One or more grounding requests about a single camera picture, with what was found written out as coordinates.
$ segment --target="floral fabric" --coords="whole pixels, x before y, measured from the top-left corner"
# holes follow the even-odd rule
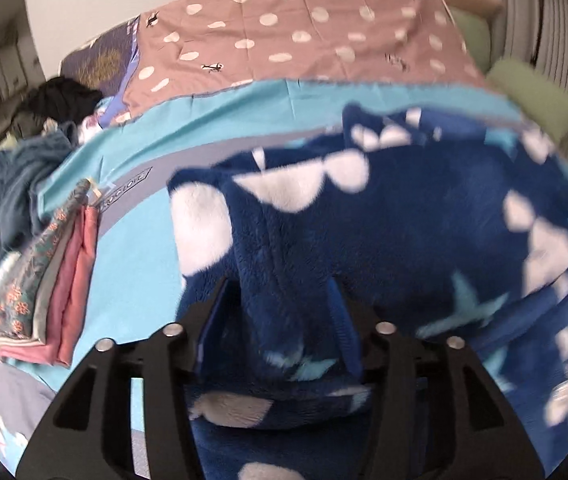
[[[24,251],[5,280],[0,283],[0,337],[28,339],[32,336],[35,302],[40,283],[62,232],[83,204],[90,183],[82,179],[53,216],[44,232]]]

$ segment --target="folded clothes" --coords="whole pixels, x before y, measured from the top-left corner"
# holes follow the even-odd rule
[[[84,211],[82,246],[77,255],[73,285],[62,317],[62,333],[57,359],[58,364],[66,367],[69,367],[73,361],[75,345],[84,329],[86,301],[97,249],[99,217],[100,212],[96,207],[88,206]]]
[[[62,264],[64,253],[68,241],[73,234],[74,217],[70,223],[60,228],[62,235],[59,240],[58,246],[55,248],[55,254],[50,259],[50,263],[42,276],[40,286],[35,294],[35,309],[33,311],[33,331],[28,339],[15,339],[9,337],[0,337],[0,346],[13,345],[13,346],[33,346],[46,344],[47,331],[46,327],[48,318],[48,308],[50,306],[50,297],[53,292],[53,286],[58,278],[59,267]]]
[[[0,151],[0,257],[21,251],[45,224],[38,216],[37,190],[71,153],[66,133],[23,140]]]
[[[82,207],[75,216],[72,235],[64,251],[55,287],[50,297],[48,317],[46,318],[46,344],[14,345],[5,343],[6,339],[2,338],[0,358],[14,358],[28,363],[46,365],[56,363],[62,332],[62,316],[73,285],[77,256],[83,238],[84,208]]]
[[[33,335],[36,295],[56,254],[61,233],[86,198],[90,183],[81,180],[46,230],[24,251],[0,283],[0,337],[28,339]]]
[[[353,478],[366,425],[347,444],[335,427],[371,394],[337,281],[406,335],[467,340],[550,472],[568,453],[568,175],[552,142],[425,108],[348,106],[343,128],[169,181],[176,319],[222,277],[241,286],[187,391],[205,476]],[[312,460],[293,432],[321,438]]]

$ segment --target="green pillow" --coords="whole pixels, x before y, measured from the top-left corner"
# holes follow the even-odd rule
[[[528,63],[500,59],[486,79],[514,101],[556,143],[568,134],[568,93]]]
[[[468,53],[482,73],[490,70],[490,26],[475,14],[460,9],[450,9],[457,27],[462,32]]]

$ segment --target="light blue bedsheet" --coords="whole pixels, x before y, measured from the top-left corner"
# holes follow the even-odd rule
[[[79,178],[112,182],[167,153],[235,137],[305,132],[341,122],[348,102],[390,112],[416,105],[446,107],[512,121],[520,111],[506,98],[459,86],[391,86],[258,82],[208,97],[165,102],[137,121],[106,130],[84,145],[40,193],[40,214],[50,213]],[[162,189],[132,209],[100,238],[84,332],[73,365],[95,341],[143,339],[174,320],[181,274],[168,192]],[[58,391],[70,374],[62,367],[13,362]],[[141,381],[134,381],[132,427],[143,430]]]
[[[506,98],[462,86],[275,80],[210,96],[182,97],[148,110],[131,123],[106,130],[77,150],[40,191],[40,216],[61,205],[81,178],[92,177],[106,184],[141,162],[200,144],[337,124],[349,102],[379,113],[423,105],[480,116],[520,117]]]

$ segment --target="pile of clothes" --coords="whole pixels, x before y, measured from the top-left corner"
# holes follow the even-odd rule
[[[10,142],[0,150],[0,258],[23,250],[46,227],[38,189],[80,144],[77,125],[93,118],[101,100],[102,92],[56,77],[17,107]]]
[[[99,211],[81,180],[43,232],[0,263],[0,358],[70,367],[84,327]]]

